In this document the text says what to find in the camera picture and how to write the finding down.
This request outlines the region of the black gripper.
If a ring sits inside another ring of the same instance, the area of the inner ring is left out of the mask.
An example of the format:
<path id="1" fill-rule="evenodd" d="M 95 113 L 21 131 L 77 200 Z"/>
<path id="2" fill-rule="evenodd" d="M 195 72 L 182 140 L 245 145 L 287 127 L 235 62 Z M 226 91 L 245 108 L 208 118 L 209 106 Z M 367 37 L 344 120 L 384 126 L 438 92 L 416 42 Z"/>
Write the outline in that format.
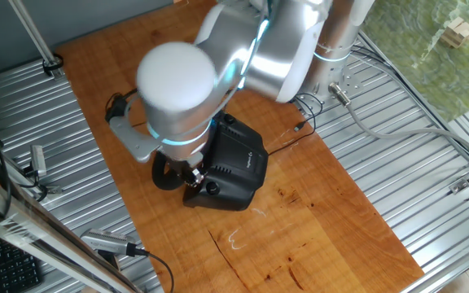
<path id="1" fill-rule="evenodd" d="M 204 174 L 200 172 L 198 167 L 202 164 L 204 156 L 202 153 L 196 153 L 190 158 L 184 160 L 176 160 L 168 157 L 167 163 L 169 167 L 177 173 L 183 172 L 183 181 L 190 187 L 197 187 L 204 180 Z"/>

